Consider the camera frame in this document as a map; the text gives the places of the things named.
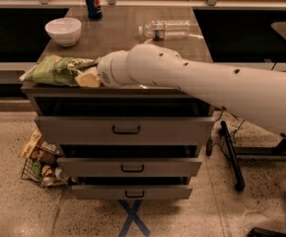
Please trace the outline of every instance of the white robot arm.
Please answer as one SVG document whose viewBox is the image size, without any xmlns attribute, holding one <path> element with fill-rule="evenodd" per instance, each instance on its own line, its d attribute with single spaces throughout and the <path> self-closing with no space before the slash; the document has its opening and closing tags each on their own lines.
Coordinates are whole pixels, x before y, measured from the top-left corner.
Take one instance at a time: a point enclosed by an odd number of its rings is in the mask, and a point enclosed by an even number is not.
<svg viewBox="0 0 286 237">
<path fill-rule="evenodd" d="M 286 72 L 196 62 L 170 49 L 139 44 L 103 57 L 109 87 L 171 87 L 286 138 Z"/>
</svg>

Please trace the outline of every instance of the countertop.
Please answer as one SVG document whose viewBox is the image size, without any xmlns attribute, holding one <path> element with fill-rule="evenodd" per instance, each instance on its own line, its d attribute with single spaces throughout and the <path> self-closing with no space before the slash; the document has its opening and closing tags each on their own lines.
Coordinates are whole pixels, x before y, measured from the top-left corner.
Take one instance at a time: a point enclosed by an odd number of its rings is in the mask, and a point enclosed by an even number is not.
<svg viewBox="0 0 286 237">
<path fill-rule="evenodd" d="M 177 51 L 189 60 L 212 62 L 201 30 L 188 7 L 102 7 L 103 17 L 91 21 L 86 7 L 71 8 L 66 17 L 82 22 L 82 33 L 78 42 L 62 47 L 53 40 L 46 46 L 39 60 L 49 54 L 96 59 L 117 50 L 129 50 L 145 41 Z M 151 20 L 190 20 L 191 31 L 187 39 L 152 41 L 139 36 L 138 27 Z"/>
</svg>

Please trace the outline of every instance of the cabinet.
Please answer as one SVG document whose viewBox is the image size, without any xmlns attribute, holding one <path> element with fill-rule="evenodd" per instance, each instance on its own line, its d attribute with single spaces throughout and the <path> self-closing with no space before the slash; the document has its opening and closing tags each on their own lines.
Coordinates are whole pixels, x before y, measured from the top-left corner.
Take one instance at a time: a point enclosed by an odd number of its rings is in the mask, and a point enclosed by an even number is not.
<svg viewBox="0 0 286 237">
<path fill-rule="evenodd" d="M 71 88 L 24 83 L 45 140 L 77 198 L 189 198 L 210 107 L 168 88 Z"/>
</svg>

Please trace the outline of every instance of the can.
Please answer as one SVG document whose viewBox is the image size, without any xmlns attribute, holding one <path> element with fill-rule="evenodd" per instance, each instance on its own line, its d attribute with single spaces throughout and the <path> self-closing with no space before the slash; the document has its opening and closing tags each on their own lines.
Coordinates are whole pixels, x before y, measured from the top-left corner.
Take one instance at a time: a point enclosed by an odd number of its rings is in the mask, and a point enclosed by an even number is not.
<svg viewBox="0 0 286 237">
<path fill-rule="evenodd" d="M 103 17 L 101 0 L 86 0 L 88 17 L 91 20 L 99 20 Z"/>
</svg>

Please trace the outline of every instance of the tape cross on floor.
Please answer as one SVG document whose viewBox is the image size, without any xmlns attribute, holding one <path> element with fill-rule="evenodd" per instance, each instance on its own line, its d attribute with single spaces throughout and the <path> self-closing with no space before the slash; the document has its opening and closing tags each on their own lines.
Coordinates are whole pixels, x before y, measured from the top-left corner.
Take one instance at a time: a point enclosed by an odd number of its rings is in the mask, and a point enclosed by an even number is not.
<svg viewBox="0 0 286 237">
<path fill-rule="evenodd" d="M 142 200 L 136 200 L 132 207 L 130 207 L 130 204 L 126 200 L 119 200 L 118 202 L 128 213 L 128 216 L 123 224 L 122 229 L 119 232 L 118 237 L 126 236 L 132 222 L 134 222 L 138 226 L 138 228 L 141 230 L 144 236 L 146 237 L 150 236 L 151 231 L 147 228 L 147 226 L 143 223 L 140 217 L 136 214 L 141 205 Z"/>
</svg>

